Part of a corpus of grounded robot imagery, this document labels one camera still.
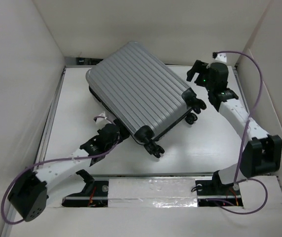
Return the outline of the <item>grey hard-shell suitcase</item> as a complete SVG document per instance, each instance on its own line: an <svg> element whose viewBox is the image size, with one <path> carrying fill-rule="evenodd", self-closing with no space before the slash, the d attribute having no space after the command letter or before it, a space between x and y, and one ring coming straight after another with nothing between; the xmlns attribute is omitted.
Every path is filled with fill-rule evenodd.
<svg viewBox="0 0 282 237"><path fill-rule="evenodd" d="M86 73L89 90L147 152L182 119L206 109L191 86L136 41L130 41Z"/></svg>

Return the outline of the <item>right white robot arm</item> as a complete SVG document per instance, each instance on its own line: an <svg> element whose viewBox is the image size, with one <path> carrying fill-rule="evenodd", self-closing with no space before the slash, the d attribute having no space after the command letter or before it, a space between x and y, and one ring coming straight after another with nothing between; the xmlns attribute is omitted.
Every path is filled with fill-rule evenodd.
<svg viewBox="0 0 282 237"><path fill-rule="evenodd" d="M208 100L234 128L241 138L239 158L236 164L216 171L212 176L211 188L216 194L222 194L229 187L246 179L276 172L280 169L282 139L270 135L249 116L238 95L228 88L228 67L222 62L211 64L196 60L187 72L187 81L204 87Z"/></svg>

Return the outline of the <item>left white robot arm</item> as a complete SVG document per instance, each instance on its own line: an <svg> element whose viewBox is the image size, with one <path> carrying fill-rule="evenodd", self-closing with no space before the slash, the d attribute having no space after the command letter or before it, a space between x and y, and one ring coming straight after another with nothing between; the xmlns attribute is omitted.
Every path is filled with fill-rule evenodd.
<svg viewBox="0 0 282 237"><path fill-rule="evenodd" d="M74 174L82 177L76 184L76 190L87 196L93 191L94 184L87 168L103 160L129 136L129 131L118 119L107 119L98 134L80 145L69 158L46 160L25 168L11 182L3 199L11 203L23 221L30 222L52 201L53 189Z"/></svg>

